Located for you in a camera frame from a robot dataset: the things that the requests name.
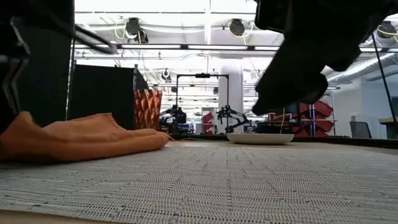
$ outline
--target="placemat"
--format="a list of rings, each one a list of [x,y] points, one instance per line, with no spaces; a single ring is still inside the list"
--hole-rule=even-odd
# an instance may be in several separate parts
[[[116,223],[397,223],[398,156],[167,147],[73,164],[0,164],[0,209]]]

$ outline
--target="table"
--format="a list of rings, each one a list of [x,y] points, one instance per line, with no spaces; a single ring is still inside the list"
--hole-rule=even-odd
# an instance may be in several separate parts
[[[386,125],[387,139],[398,139],[398,127],[395,126],[393,117],[387,119],[379,119],[379,122],[382,125]]]
[[[286,146],[246,146],[246,145],[238,145],[238,144],[231,144],[229,142],[208,142],[208,141],[172,141],[168,143],[166,147],[166,151],[175,147],[195,147],[197,152],[200,153],[200,150],[203,149],[204,151],[208,151],[208,158],[213,158],[220,156],[221,154],[217,154],[217,150],[223,151],[223,152],[229,152],[229,160],[230,164],[229,166],[234,166],[235,172],[240,170],[240,167],[242,165],[239,165],[237,162],[233,162],[235,159],[240,160],[243,159],[241,156],[249,156],[252,157],[252,155],[248,153],[240,154],[239,151],[246,151],[250,153],[254,153],[256,155],[262,154],[262,152],[266,152],[267,156],[270,157],[269,159],[269,164],[267,167],[269,167],[269,171],[266,173],[268,175],[272,176],[269,179],[269,182],[264,182],[264,185],[270,185],[270,192],[268,194],[273,194],[275,193],[276,197],[284,197],[279,194],[284,194],[283,192],[288,190],[289,188],[296,188],[296,190],[293,190],[290,192],[290,194],[297,194],[297,192],[300,192],[302,189],[302,185],[304,182],[301,182],[300,180],[304,177],[305,171],[307,169],[310,169],[313,167],[315,164],[310,164],[309,162],[315,159],[315,162],[320,165],[318,168],[321,168],[321,170],[312,170],[311,172],[326,172],[325,175],[319,176],[319,179],[326,178],[323,181],[318,181],[316,179],[308,180],[309,182],[318,182],[322,183],[324,181],[329,182],[330,185],[325,185],[321,186],[320,189],[325,188],[324,190],[327,190],[327,188],[332,188],[335,185],[338,184],[348,184],[349,187],[352,188],[357,188],[361,189],[360,191],[354,191],[354,195],[350,195],[349,193],[345,192],[344,197],[339,196],[339,191],[335,191],[334,193],[328,195],[330,197],[329,199],[325,199],[328,201],[328,204],[326,205],[326,208],[328,206],[334,206],[333,201],[336,198],[340,198],[342,201],[337,205],[337,206],[342,206],[341,207],[341,212],[344,213],[344,215],[350,214],[350,212],[353,212],[353,208],[349,209],[349,207],[345,206],[350,206],[353,203],[358,204],[358,206],[363,206],[362,208],[360,207],[354,207],[358,209],[358,211],[363,210],[365,213],[362,213],[362,215],[365,215],[371,211],[372,208],[375,208],[377,206],[383,206],[383,205],[376,205],[376,201],[371,200],[372,197],[377,197],[377,198],[384,198],[386,201],[388,201],[388,206],[386,206],[386,209],[398,209],[398,188],[396,188],[396,184],[398,182],[398,178],[393,179],[392,177],[397,177],[398,176],[398,150],[393,150],[393,149],[380,149],[380,148],[373,148],[373,147],[357,147],[357,146],[342,146],[342,145],[334,145],[334,144],[322,144],[322,143],[304,143],[304,142],[295,142],[291,143]],[[213,147],[213,154],[216,153],[214,156],[210,154],[211,151],[209,151],[209,147]],[[280,158],[278,155],[283,155],[285,151],[289,151],[289,155]],[[297,173],[292,174],[293,178],[295,181],[298,181],[297,183],[292,183],[291,185],[285,185],[283,188],[282,185],[274,185],[272,186],[271,183],[273,182],[279,182],[279,178],[289,178],[288,176],[290,175],[289,173],[285,173],[284,170],[288,169],[289,166],[294,166],[294,162],[296,161],[294,159],[295,155],[302,154],[303,159],[306,159],[306,154],[308,154],[308,159],[305,160],[305,162],[301,163],[300,166],[298,167]],[[356,158],[358,158],[358,155],[364,155],[363,161],[366,161],[366,163],[363,163],[363,161],[355,161]],[[328,155],[330,157],[330,160],[322,161],[321,155]],[[337,163],[338,159],[344,159],[348,163],[345,164],[346,167],[349,167],[349,170],[344,169],[344,167],[339,166],[340,164]],[[261,165],[261,162],[252,160],[255,162],[254,167],[257,167]],[[210,164],[211,166],[223,166],[222,164]],[[362,169],[363,168],[367,169],[366,174],[362,174]],[[242,170],[239,171],[242,174],[245,174],[246,172],[248,173],[248,177],[250,175],[254,175],[253,169],[248,169],[248,170]],[[352,183],[350,182],[349,179],[344,178],[344,175],[350,174],[352,178],[355,178],[356,180],[353,181]],[[372,187],[372,190],[367,191],[364,186],[359,186],[363,183],[366,183],[369,179],[377,179],[378,183],[374,184],[379,184],[380,188],[377,187]],[[239,182],[232,182],[230,183],[231,186],[239,184]],[[250,198],[251,196],[251,191],[248,191],[247,197]],[[298,197],[295,200],[302,200],[303,204],[302,205],[297,205],[299,206],[302,210],[308,210],[308,211],[303,211],[303,213],[300,212],[300,210],[296,210],[295,216],[305,216],[306,213],[308,212],[313,212],[314,214],[317,214],[318,212],[321,212],[323,215],[326,215],[327,211],[324,210],[319,210],[320,205],[318,204],[317,200],[323,200],[323,196],[317,197],[316,195],[319,193],[316,192],[311,192],[310,194],[306,194],[303,192],[300,194],[301,196],[297,195]],[[271,200],[267,203],[269,206],[276,206],[273,209],[273,211],[278,211],[278,209],[284,210],[284,214],[286,214],[287,211],[289,211],[289,207],[284,207],[283,204],[287,203],[287,201],[281,199],[282,201],[280,202],[272,202]],[[339,212],[337,210],[333,209],[333,215],[334,217],[338,218]],[[383,220],[388,220],[390,222],[398,222],[398,216],[395,215],[393,211],[386,212],[385,210],[380,211],[377,216],[379,218],[383,218]],[[371,214],[369,214],[369,217],[362,217],[363,220],[368,220],[367,218],[372,218],[370,217]],[[60,223],[60,224],[94,224],[94,223],[112,223],[112,222],[96,222],[96,221],[90,221],[90,220],[83,220],[83,219],[78,219],[78,218],[67,218],[67,217],[60,217],[56,215],[42,215],[38,213],[29,213],[29,212],[10,212],[10,211],[5,211],[5,210],[0,210],[0,220],[2,224],[17,224],[17,223],[28,223],[28,224],[48,224],[48,223]]]

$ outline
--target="black panel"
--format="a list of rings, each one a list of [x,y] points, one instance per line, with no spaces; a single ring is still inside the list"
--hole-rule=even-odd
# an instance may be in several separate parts
[[[134,129],[133,71],[77,65],[70,87],[69,119],[112,113],[120,126]]]
[[[74,0],[40,2],[72,28]],[[65,120],[70,38],[51,30],[27,26],[20,19],[15,20],[15,25],[31,52],[29,63],[18,82],[22,110],[29,111],[41,126]]]

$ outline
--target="ceiling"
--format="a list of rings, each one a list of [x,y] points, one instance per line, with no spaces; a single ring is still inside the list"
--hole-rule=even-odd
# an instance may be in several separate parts
[[[254,26],[256,3],[253,0],[75,0],[75,22],[98,35],[126,44],[124,24],[130,17],[138,17],[150,44],[202,44],[202,45],[259,45],[279,46],[283,35],[259,30]],[[230,34],[228,24],[233,18],[242,19],[245,25],[245,38]],[[389,17],[398,24],[398,15]],[[371,47],[372,41],[362,47]],[[377,40],[383,47],[398,47],[394,39]],[[255,85],[263,71],[270,64],[275,52],[225,51],[225,50],[120,50],[118,55],[102,55],[91,50],[76,50],[79,64],[134,67],[139,70],[148,83],[163,83],[161,73],[166,68],[175,82],[175,74],[194,74],[201,72],[218,73],[225,60],[238,59],[243,67],[245,84],[245,112],[249,112],[256,101],[256,93],[250,86]],[[363,53],[357,62],[365,63],[374,58],[374,53]],[[338,75],[330,68],[325,75]],[[186,78],[184,83],[216,85],[216,79]],[[167,109],[174,101],[170,87],[159,87],[164,91],[162,108]],[[180,104],[191,118],[202,106],[218,107],[218,97],[213,88],[184,88],[180,90],[184,101]]]

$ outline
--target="black chair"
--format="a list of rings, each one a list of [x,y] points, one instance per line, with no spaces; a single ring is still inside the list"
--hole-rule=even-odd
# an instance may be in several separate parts
[[[353,135],[353,138],[372,138],[369,125],[366,122],[351,121],[349,122],[349,125],[351,126],[351,134]]]

